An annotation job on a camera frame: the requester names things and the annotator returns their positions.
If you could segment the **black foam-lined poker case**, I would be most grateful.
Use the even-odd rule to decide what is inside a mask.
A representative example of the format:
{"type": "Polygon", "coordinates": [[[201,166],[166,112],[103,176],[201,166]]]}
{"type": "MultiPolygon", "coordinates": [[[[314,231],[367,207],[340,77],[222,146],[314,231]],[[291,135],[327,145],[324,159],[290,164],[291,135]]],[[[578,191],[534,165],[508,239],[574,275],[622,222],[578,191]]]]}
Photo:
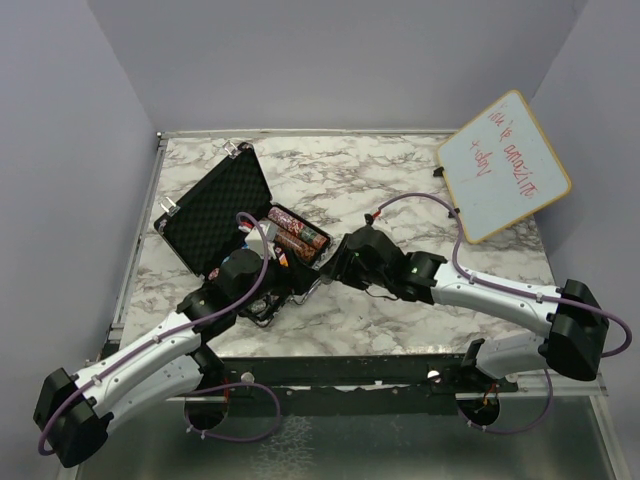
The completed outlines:
{"type": "Polygon", "coordinates": [[[320,227],[274,202],[257,154],[249,143],[230,147],[220,164],[177,202],[165,207],[154,228],[185,266],[203,282],[179,304],[178,312],[197,320],[235,301],[241,303],[217,321],[218,327],[232,325],[236,317],[248,318],[265,327],[287,302],[302,304],[318,287],[319,263],[332,244],[330,235],[320,227]],[[238,227],[244,222],[258,226],[261,220],[269,220],[267,215],[273,206],[328,238],[322,249],[314,248],[316,256],[307,263],[278,242],[280,233],[295,236],[291,227],[282,228],[273,222],[278,227],[274,239],[275,259],[287,266],[288,260],[297,256],[313,269],[313,286],[301,296],[266,294],[264,278],[270,259],[243,247],[245,233],[238,227]],[[210,280],[209,274],[216,268],[219,275],[210,280]],[[266,300],[269,306],[262,314],[254,315],[249,306],[260,299],[266,300]]]}

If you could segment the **grey poker chip stack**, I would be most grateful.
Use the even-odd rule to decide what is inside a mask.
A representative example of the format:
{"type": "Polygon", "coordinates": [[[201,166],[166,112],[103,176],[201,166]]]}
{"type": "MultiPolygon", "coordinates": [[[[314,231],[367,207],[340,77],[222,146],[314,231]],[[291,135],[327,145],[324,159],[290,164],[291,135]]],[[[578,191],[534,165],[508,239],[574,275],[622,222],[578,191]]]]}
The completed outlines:
{"type": "Polygon", "coordinates": [[[267,218],[272,222],[280,225],[282,228],[289,228],[296,221],[294,217],[279,207],[273,206],[267,215],[267,218]]]}

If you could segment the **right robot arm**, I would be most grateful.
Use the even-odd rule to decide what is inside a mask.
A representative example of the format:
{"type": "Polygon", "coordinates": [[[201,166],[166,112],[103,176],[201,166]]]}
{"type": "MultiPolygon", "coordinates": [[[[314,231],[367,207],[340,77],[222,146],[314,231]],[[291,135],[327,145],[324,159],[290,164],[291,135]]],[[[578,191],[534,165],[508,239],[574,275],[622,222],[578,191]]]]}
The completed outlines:
{"type": "Polygon", "coordinates": [[[469,390],[544,368],[578,381],[597,376],[609,322],[582,282],[541,286],[459,269],[441,255],[405,253],[369,225],[343,237],[320,275],[354,289],[376,285],[403,301],[466,308],[521,327],[520,334],[469,346],[459,367],[469,390]]]}

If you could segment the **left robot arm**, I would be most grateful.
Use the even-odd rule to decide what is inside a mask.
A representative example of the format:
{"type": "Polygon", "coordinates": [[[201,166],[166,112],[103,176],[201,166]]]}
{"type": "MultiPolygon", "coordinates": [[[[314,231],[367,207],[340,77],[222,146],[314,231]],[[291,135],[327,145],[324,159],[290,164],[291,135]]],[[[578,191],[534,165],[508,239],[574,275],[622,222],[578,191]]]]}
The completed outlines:
{"type": "Polygon", "coordinates": [[[213,280],[138,340],[74,374],[63,368],[49,374],[33,415],[41,431],[39,454],[76,466],[137,412],[175,395],[206,395],[222,386],[225,366],[208,342],[233,327],[253,303],[270,295],[304,295],[319,279],[294,254],[285,258],[236,250],[213,280]]]}

